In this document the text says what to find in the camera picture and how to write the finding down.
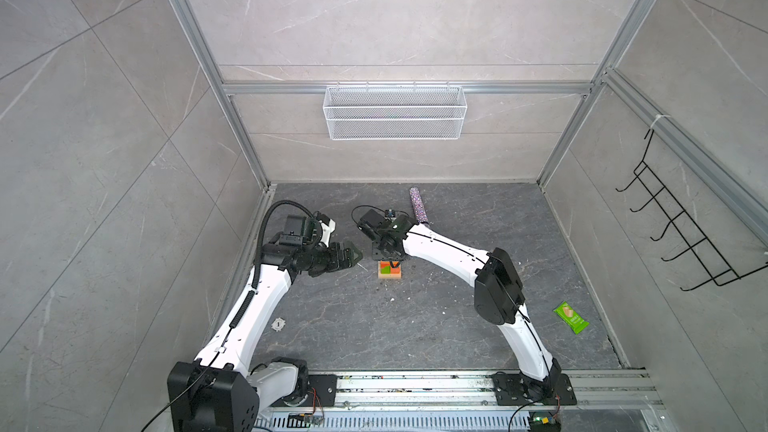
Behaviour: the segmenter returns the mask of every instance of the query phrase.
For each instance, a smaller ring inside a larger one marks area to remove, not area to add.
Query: marble floor
[[[412,258],[401,279],[379,279],[370,240],[352,223],[353,207],[411,212],[408,184],[280,184],[290,198],[336,221],[333,240],[351,239],[365,258],[354,268],[298,277],[267,327],[254,364],[277,356],[302,358],[310,369],[516,368],[499,330],[473,308],[472,289],[434,264]],[[563,369],[619,368],[605,327],[558,226],[535,184],[419,185],[432,228],[458,242],[493,250],[515,262],[528,312]],[[282,229],[292,207],[279,207],[267,236]],[[363,209],[356,213],[358,218]],[[576,335],[557,315],[562,301],[590,322]]]

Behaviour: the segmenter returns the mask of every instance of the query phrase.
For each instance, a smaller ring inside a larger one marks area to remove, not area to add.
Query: purple glitter cylinder
[[[427,219],[427,210],[424,209],[424,202],[422,202],[422,195],[418,193],[418,187],[411,187],[409,190],[411,194],[411,204],[413,204],[413,214],[416,216],[419,224],[429,224]]]

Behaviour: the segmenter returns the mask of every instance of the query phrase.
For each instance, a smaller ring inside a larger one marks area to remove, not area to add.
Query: vent grille
[[[274,412],[270,420],[260,419],[256,425],[268,427],[274,432],[296,432],[308,430],[305,424],[288,418],[289,412]],[[312,430],[347,432],[365,430],[367,432],[405,432],[408,430],[464,430],[503,432],[507,430],[513,411],[436,411],[436,412],[353,412],[328,411],[321,425],[313,425]],[[518,412],[512,422],[512,430],[528,429],[528,412]]]
[[[337,86],[322,110],[333,140],[457,139],[467,103],[459,86]]]

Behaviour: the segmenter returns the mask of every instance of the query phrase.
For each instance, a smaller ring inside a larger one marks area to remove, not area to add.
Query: gray marble wall
[[[591,80],[633,0],[190,0],[225,80]],[[332,142],[317,96],[239,96],[276,181],[532,182],[576,96],[473,96],[457,141]]]
[[[226,80],[590,80],[633,0],[190,0]]]
[[[620,349],[634,367],[646,367],[681,430],[764,430],[768,359],[765,312],[768,271],[717,287],[683,292],[708,276],[655,204],[637,213],[649,194],[634,177],[647,126],[606,92],[576,136],[546,188],[594,296],[608,316]],[[766,262],[765,246],[655,137],[648,164],[696,219],[735,270]],[[660,185],[644,176],[657,191]],[[671,204],[662,195],[661,201]],[[697,240],[692,224],[677,225]],[[723,263],[705,245],[696,250],[713,270]]]
[[[0,17],[0,429],[139,430],[201,346],[256,181],[168,0]]]
[[[768,202],[768,0],[658,0],[619,70]]]
[[[266,174],[280,182],[533,182],[576,94],[467,95],[456,140],[333,141],[322,95],[235,96]]]

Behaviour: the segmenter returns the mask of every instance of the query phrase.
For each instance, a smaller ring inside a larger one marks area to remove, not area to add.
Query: black wire rack
[[[691,288],[682,288],[682,287],[680,287],[680,290],[683,290],[683,291],[686,291],[686,292],[692,291],[692,290],[695,290],[695,289],[701,287],[702,285],[708,284],[710,282],[714,282],[717,286],[722,287],[723,285],[730,284],[730,283],[732,283],[734,281],[737,281],[737,280],[741,280],[742,278],[744,278],[744,277],[746,277],[748,275],[752,275],[755,272],[761,271],[764,268],[768,268],[768,262],[766,262],[766,264],[763,265],[762,267],[756,268],[756,269],[754,269],[752,271],[749,271],[749,272],[747,272],[745,274],[739,274],[738,272],[736,272],[736,270],[734,270],[734,267],[730,263],[728,263],[728,261],[723,256],[723,254],[720,253],[720,250],[718,250],[718,248],[715,246],[715,244],[704,233],[704,230],[702,230],[701,227],[696,223],[696,220],[694,220],[694,218],[690,216],[690,214],[685,209],[685,207],[683,207],[683,205],[680,204],[680,201],[677,200],[677,197],[675,197],[675,195],[672,193],[672,191],[669,190],[667,188],[667,186],[661,181],[661,179],[656,175],[656,172],[654,172],[654,170],[648,166],[648,163],[645,161],[645,157],[648,154],[648,148],[650,147],[650,141],[653,138],[654,138],[654,130],[652,130],[652,129],[648,130],[648,132],[646,132],[645,137],[644,137],[644,139],[648,140],[648,143],[645,145],[645,152],[643,152],[643,158],[640,160],[640,163],[638,164],[638,166],[635,167],[634,170],[632,171],[632,173],[634,175],[634,178],[632,179],[631,182],[629,182],[629,184],[627,184],[626,187],[621,188],[621,189],[617,188],[616,191],[617,192],[624,192],[625,190],[627,190],[635,182],[639,182],[640,184],[642,184],[642,186],[645,188],[645,190],[648,192],[648,194],[650,194],[650,198],[639,209],[635,210],[633,208],[630,208],[630,211],[631,212],[639,212],[639,211],[643,210],[644,208],[646,208],[646,206],[648,206],[648,204],[650,204],[652,202],[655,202],[656,205],[658,205],[658,207],[664,213],[664,215],[667,216],[667,225],[664,227],[664,230],[662,231],[661,235],[659,235],[658,237],[650,237],[650,240],[652,240],[654,242],[658,242],[659,240],[661,240],[664,237],[665,234],[667,234],[667,231],[670,229],[670,227],[672,227],[672,228],[675,229],[675,231],[677,231],[677,234],[682,237],[683,242],[685,242],[685,245],[686,245],[686,248],[682,252],[680,252],[677,255],[675,255],[674,257],[672,257],[672,258],[663,258],[662,257],[661,260],[663,260],[664,262],[672,262],[673,260],[675,260],[676,258],[678,258],[681,255],[685,254],[686,252],[691,252],[692,254],[694,254],[694,256],[696,257],[696,260],[699,262],[699,264],[701,264],[701,266],[704,268],[706,274],[709,275],[709,278],[706,279],[705,281],[703,281],[702,283],[699,283],[698,285],[695,285],[695,286],[693,286]],[[661,185],[661,188],[659,188],[656,192],[652,192],[650,187],[648,187],[648,184],[646,183],[646,181],[643,180],[642,177],[640,177],[640,175],[643,174],[644,172],[648,172],[649,174],[651,174],[658,181],[658,183]],[[680,207],[681,212],[678,212],[678,213],[673,215],[673,213],[670,212],[669,210],[667,210],[667,208],[661,203],[661,201],[659,201],[659,199],[658,199],[659,194],[661,194],[665,190],[667,191],[667,194],[670,197],[672,197],[672,200],[674,201],[674,203],[677,204],[678,207]],[[680,230],[680,227],[678,227],[677,223],[675,223],[675,221],[677,219],[680,219],[680,218],[688,218],[688,220],[690,220],[690,222],[696,227],[696,230],[698,230],[698,232],[702,235],[702,238],[697,240],[696,242],[693,242],[685,234],[683,234],[683,231]],[[712,249],[715,251],[715,253],[720,256],[720,259],[722,259],[723,263],[725,264],[726,269],[724,271],[716,273],[716,274],[712,273],[710,268],[708,268],[706,266],[706,264],[704,264],[704,260],[702,260],[701,255],[696,251],[696,247],[698,247],[698,246],[710,246],[710,247],[712,247]]]

